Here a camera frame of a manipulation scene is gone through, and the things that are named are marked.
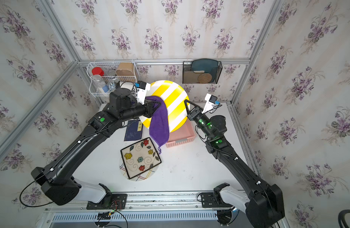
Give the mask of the purple cloth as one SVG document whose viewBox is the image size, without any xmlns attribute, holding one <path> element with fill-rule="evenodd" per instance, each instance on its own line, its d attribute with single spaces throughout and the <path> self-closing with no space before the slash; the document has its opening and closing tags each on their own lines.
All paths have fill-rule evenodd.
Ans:
<svg viewBox="0 0 350 228">
<path fill-rule="evenodd" d="M 146 99 L 155 102 L 156 111 L 150 121 L 149 135 L 158 145 L 158 152 L 161 154 L 161 147 L 168 142 L 170 137 L 167 107 L 160 97 L 148 96 Z"/>
</svg>

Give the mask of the yellow striped round plate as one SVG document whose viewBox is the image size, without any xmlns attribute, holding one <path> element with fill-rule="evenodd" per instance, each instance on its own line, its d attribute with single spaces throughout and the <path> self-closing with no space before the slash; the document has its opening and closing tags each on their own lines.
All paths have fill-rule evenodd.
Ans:
<svg viewBox="0 0 350 228">
<path fill-rule="evenodd" d="M 146 97 L 157 96 L 163 99 L 168 111 L 170 132 L 179 129 L 187 120 L 184 100 L 189 99 L 185 90 L 175 82 L 160 80 L 151 84 Z"/>
</svg>

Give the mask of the square floral plate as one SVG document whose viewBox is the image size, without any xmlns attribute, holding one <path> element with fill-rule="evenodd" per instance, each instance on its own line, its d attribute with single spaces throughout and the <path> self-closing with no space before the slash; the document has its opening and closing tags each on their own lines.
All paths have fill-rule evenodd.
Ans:
<svg viewBox="0 0 350 228">
<path fill-rule="evenodd" d="M 122 166 L 129 180 L 145 180 L 162 160 L 150 137 L 121 149 Z"/>
</svg>

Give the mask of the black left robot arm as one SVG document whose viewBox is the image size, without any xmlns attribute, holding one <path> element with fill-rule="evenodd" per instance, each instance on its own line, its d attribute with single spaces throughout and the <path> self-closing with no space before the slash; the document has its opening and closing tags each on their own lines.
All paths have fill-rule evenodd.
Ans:
<svg viewBox="0 0 350 228">
<path fill-rule="evenodd" d="M 160 102 L 145 100 L 140 103 L 126 88 L 110 93 L 110 101 L 95 114 L 82 133 L 56 159 L 45 167 L 36 167 L 31 175 L 43 194 L 58 206 L 71 201 L 88 201 L 108 209 L 112 192 L 104 184 L 90 184 L 73 177 L 75 170 L 102 142 L 124 122 L 141 116 L 150 118 L 162 106 Z"/>
</svg>

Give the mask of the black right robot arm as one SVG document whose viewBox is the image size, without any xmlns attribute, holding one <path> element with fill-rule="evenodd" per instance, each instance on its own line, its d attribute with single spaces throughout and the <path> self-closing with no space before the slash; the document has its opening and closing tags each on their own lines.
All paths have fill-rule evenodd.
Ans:
<svg viewBox="0 0 350 228">
<path fill-rule="evenodd" d="M 269 185 L 258 176 L 235 152 L 224 134 L 227 131 L 226 118 L 216 115 L 211 118 L 199 105 L 184 101 L 187 117 L 205 134 L 205 147 L 222 163 L 243 188 L 240 192 L 228 183 L 214 188 L 214 199 L 218 206 L 235 207 L 244 212 L 255 228 L 270 228 L 285 217 L 282 190 Z"/>
</svg>

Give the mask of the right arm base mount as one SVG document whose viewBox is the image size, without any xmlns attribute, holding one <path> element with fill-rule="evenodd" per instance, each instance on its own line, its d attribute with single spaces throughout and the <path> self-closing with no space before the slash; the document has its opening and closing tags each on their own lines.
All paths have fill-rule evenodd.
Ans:
<svg viewBox="0 0 350 228">
<path fill-rule="evenodd" d="M 222 183 L 214 188 L 213 192 L 201 192 L 197 195 L 196 200 L 201 203 L 202 208 L 221 208 L 216 211 L 217 222 L 221 226 L 229 226 L 239 215 L 240 210 L 221 198 L 221 190 L 230 187 L 228 183 Z"/>
</svg>

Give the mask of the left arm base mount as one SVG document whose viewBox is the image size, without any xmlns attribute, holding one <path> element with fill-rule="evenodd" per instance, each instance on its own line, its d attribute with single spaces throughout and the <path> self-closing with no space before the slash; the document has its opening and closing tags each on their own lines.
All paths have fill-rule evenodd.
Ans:
<svg viewBox="0 0 350 228">
<path fill-rule="evenodd" d="M 111 192 L 104 184 L 99 184 L 105 190 L 105 196 L 99 203 L 89 201 L 87 210 L 114 210 L 119 211 L 125 209 L 128 195 L 125 193 Z"/>
</svg>

